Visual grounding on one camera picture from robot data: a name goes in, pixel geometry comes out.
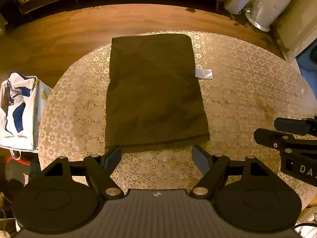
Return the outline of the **dark olive garment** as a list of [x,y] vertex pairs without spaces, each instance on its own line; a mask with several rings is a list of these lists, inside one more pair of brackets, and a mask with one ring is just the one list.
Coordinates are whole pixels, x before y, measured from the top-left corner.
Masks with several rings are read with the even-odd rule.
[[210,139],[188,35],[113,38],[109,74],[107,146],[140,152]]

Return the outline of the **white garment care label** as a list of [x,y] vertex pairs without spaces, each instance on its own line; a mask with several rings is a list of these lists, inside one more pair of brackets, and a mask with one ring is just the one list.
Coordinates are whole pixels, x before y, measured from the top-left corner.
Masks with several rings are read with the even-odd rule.
[[213,74],[211,69],[195,69],[195,76],[199,79],[207,79],[207,80],[212,80],[213,79]]

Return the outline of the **white blue clothes bag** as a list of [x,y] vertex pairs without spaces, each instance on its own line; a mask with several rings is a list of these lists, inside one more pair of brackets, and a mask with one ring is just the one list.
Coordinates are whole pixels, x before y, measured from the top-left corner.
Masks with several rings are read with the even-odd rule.
[[36,76],[10,73],[1,83],[1,147],[38,152],[41,115],[52,88]]

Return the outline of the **white lace floral tablecloth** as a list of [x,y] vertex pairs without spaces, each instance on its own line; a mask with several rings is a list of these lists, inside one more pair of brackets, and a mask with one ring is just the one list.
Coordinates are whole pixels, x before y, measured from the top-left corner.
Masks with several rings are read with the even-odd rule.
[[[265,49],[215,33],[187,35],[196,66],[213,73],[213,79],[199,82],[210,130],[204,149],[232,160],[256,156],[296,191],[306,207],[316,188],[281,173],[279,153],[258,145],[253,133],[273,129],[278,117],[314,117],[312,89],[297,70]],[[76,61],[48,96],[38,139],[42,168],[59,156],[81,161],[105,152],[110,50],[110,45],[101,46]],[[190,147],[124,154],[112,174],[124,191],[191,190],[200,178]]]

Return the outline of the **tall white floor vase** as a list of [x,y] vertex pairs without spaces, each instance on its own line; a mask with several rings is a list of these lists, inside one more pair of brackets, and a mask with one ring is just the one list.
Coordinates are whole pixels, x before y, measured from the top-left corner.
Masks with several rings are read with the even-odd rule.
[[291,0],[255,0],[253,7],[245,13],[247,20],[264,32],[270,31],[270,25],[278,18]]

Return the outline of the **white square plant pot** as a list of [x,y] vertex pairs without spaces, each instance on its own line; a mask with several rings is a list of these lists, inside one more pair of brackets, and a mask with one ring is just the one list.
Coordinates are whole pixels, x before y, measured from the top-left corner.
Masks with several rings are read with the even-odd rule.
[[239,14],[250,0],[226,0],[224,8],[231,14]]

